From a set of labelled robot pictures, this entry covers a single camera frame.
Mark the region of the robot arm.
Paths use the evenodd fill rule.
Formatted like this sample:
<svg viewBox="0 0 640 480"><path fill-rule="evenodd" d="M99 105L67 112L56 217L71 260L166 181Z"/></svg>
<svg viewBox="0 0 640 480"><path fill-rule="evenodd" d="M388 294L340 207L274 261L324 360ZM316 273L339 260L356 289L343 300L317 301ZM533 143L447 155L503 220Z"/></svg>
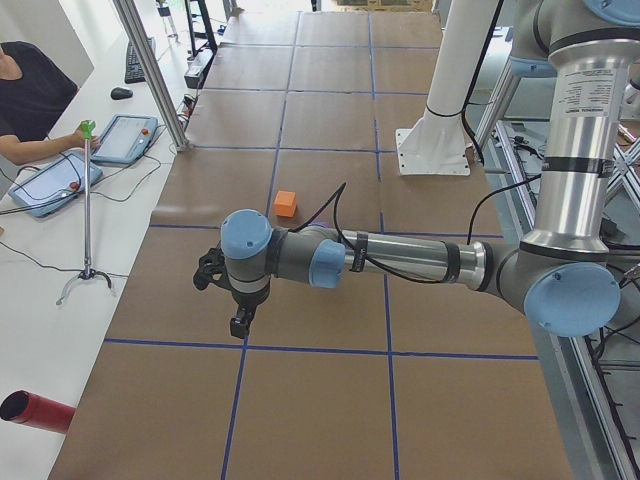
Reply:
<svg viewBox="0 0 640 480"><path fill-rule="evenodd" d="M554 76L549 136L534 225L515 247L402 238L323 227L273 226L261 213L229 215L197 288L228 290L230 321L245 338L272 278L336 287L344 271L379 270L424 284L459 283L503 299L560 337L581 337L616 314L621 288L600 236L630 66L639 58L635 1L521 1L510 62Z"/></svg>

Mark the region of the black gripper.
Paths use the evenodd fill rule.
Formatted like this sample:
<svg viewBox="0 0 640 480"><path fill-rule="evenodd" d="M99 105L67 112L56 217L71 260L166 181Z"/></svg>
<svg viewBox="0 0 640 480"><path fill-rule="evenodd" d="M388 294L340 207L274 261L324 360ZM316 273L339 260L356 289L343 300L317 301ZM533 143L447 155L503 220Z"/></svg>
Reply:
<svg viewBox="0 0 640 480"><path fill-rule="evenodd" d="M235 338L247 337L247 320L252 320L260 304L269 297L269 288L264 287L256 292L232 291L232 297L238 308L234 317L230 319L230 334Z"/></svg>

